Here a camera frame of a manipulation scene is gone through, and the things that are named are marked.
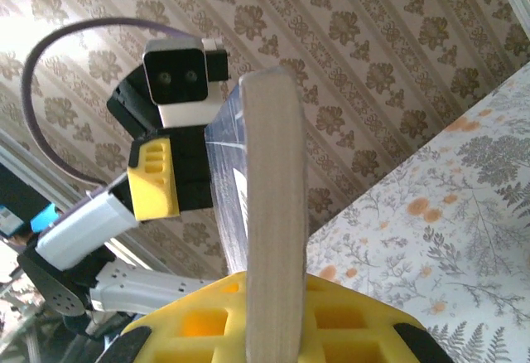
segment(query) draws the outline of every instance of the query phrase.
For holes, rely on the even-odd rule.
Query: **damask wallpaper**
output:
[[[37,157],[18,93],[27,53],[61,25],[111,15],[222,36],[233,76],[226,94],[248,71],[292,69],[307,117],[312,230],[530,56],[507,0],[0,0],[0,119]],[[153,37],[162,35],[102,28],[65,38],[45,54],[33,80],[34,105],[48,140],[74,167],[105,180],[125,168],[130,138],[105,102]],[[133,233],[178,273],[223,271],[211,211]]]

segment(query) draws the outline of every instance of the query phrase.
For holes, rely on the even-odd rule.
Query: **fern pattern fabric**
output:
[[[308,267],[455,362],[530,363],[530,64],[317,231]]]

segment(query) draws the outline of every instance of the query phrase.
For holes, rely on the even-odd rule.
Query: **cable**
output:
[[[173,27],[145,19],[136,19],[134,17],[106,17],[90,19],[88,21],[77,22],[66,27],[62,27],[61,29],[53,31],[50,35],[44,37],[31,50],[26,59],[26,64],[24,65],[24,70],[22,71],[21,77],[22,112],[24,114],[24,118],[26,119],[26,124],[29,128],[30,134],[42,153],[61,171],[70,175],[74,179],[77,179],[78,181],[89,183],[91,185],[104,185],[105,182],[98,178],[90,177],[70,166],[67,162],[60,158],[60,156],[46,141],[46,138],[36,120],[35,109],[33,108],[33,103],[31,101],[31,82],[33,80],[33,74],[35,72],[35,67],[39,61],[39,58],[46,48],[48,48],[51,44],[64,36],[68,36],[69,34],[76,33],[78,31],[108,26],[145,27],[154,29],[156,31],[161,31],[173,37],[190,36],[190,34],[184,33],[183,31],[177,30]]]

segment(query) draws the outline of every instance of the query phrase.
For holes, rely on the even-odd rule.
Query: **hole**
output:
[[[164,159],[162,153],[151,153],[146,155],[146,162],[159,162]]]
[[[148,174],[153,174],[154,172],[162,172],[163,169],[164,166],[162,166],[161,164],[146,164],[146,173]]]
[[[153,363],[174,363],[176,361],[193,361],[193,363],[211,363],[214,351],[164,351],[155,354]]]
[[[377,342],[325,342],[325,363],[386,363]]]
[[[229,313],[225,309],[200,309],[188,312],[182,321],[179,336],[222,336],[228,317]]]
[[[315,319],[316,327],[322,329],[366,327],[361,313],[351,307],[318,307]]]
[[[229,286],[223,288],[223,293],[236,293],[239,291],[239,283],[230,284]]]
[[[164,151],[164,147],[160,143],[156,145],[151,145],[146,149],[146,152],[148,153],[157,153],[157,152],[163,152],[163,151]]]

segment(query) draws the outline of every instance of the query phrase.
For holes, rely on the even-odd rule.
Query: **yellow foam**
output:
[[[245,363],[245,274],[223,278],[133,322],[149,326],[135,363]],[[393,325],[413,317],[308,275],[298,363],[414,363]]]
[[[169,138],[144,143],[139,148],[137,167],[128,167],[127,175],[137,220],[180,214]]]

